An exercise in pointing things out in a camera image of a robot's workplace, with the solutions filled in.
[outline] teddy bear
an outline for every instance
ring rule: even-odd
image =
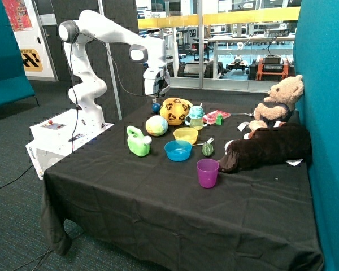
[[[290,119],[295,104],[304,93],[302,79],[302,75],[290,76],[270,88],[264,103],[258,104],[254,110],[255,120],[249,124],[251,131],[260,127],[274,127],[275,123],[287,122]]]

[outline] small blue ball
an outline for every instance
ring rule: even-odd
[[[154,103],[152,104],[152,110],[153,112],[155,112],[156,114],[159,113],[159,110],[160,110],[160,104],[159,103]]]

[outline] plastic cup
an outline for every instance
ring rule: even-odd
[[[219,163],[214,159],[202,159],[197,162],[199,184],[203,188],[212,188],[216,185],[219,172]]]

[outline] blue bowl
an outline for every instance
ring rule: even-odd
[[[164,146],[167,157],[176,162],[184,161],[190,157],[192,145],[188,141],[174,140]]]

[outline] dark brown plush toy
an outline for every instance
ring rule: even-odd
[[[307,159],[311,154],[308,130],[296,123],[282,123],[277,128],[258,128],[249,139],[231,142],[226,155],[219,160],[220,171],[236,172],[262,164]]]

